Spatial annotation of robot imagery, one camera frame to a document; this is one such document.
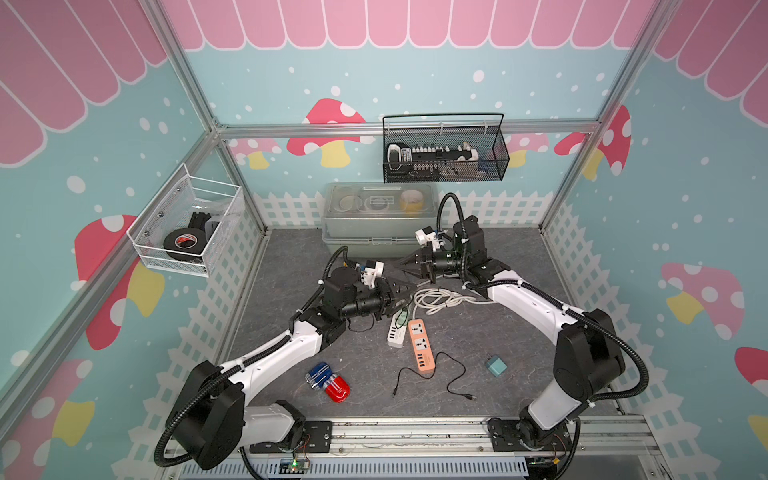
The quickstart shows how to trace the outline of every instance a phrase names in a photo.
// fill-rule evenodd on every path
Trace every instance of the metal wire basket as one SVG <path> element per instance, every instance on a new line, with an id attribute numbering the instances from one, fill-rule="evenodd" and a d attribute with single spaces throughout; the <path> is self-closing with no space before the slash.
<path id="1" fill-rule="evenodd" d="M 212 202 L 224 204 L 224 209 L 203 251 L 185 253 L 187 260 L 172 258 L 178 252 L 164 248 L 165 237 L 186 227 L 193 213 Z M 240 222 L 244 208 L 243 192 L 238 185 L 192 177 L 182 164 L 128 228 L 127 235 L 147 268 L 208 276 Z"/>
<path id="2" fill-rule="evenodd" d="M 384 182 L 503 179 L 509 163 L 503 120 L 504 114 L 483 113 L 382 118 Z"/>

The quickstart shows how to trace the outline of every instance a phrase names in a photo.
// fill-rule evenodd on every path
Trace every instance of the orange power strip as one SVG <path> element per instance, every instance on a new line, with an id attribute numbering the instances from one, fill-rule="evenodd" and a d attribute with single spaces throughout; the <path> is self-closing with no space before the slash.
<path id="1" fill-rule="evenodd" d="M 411 345 L 416 354 L 416 365 L 421 372 L 435 371 L 435 357 L 432 356 L 432 343 L 427 339 L 427 331 L 424 322 L 411 320 L 408 322 L 408 331 L 411 334 Z"/>

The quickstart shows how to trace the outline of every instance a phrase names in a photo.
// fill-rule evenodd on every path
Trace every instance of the clear plastic container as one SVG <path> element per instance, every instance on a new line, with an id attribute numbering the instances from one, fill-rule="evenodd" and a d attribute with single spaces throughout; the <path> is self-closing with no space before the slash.
<path id="1" fill-rule="evenodd" d="M 323 242 L 351 257 L 404 257 L 419 248 L 415 232 L 437 220 L 431 184 L 330 184 Z"/>

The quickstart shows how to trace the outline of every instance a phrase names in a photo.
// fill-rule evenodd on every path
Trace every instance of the white wire basket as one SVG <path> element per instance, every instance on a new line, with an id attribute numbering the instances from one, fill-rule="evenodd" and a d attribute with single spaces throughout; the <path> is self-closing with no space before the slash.
<path id="1" fill-rule="evenodd" d="M 202 253 L 184 253 L 188 260 L 176 260 L 163 246 L 169 233 L 188 226 L 192 214 L 217 202 L 222 217 Z M 127 235 L 147 268 L 208 276 L 229 243 L 243 216 L 245 203 L 238 185 L 192 177 L 182 164 L 128 228 Z"/>

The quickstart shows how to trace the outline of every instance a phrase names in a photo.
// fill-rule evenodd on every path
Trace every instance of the roll of black tape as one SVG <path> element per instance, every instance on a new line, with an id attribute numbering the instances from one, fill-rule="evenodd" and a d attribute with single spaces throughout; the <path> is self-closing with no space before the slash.
<path id="1" fill-rule="evenodd" d="M 168 251 L 168 256 L 175 260 L 182 260 L 184 262 L 191 262 L 193 260 L 201 260 L 202 257 L 193 257 L 192 255 L 184 255 L 185 253 L 192 253 L 193 255 L 200 255 L 205 248 L 205 232 L 199 228 L 180 228 L 174 230 L 165 237 L 163 240 L 163 248 Z"/>

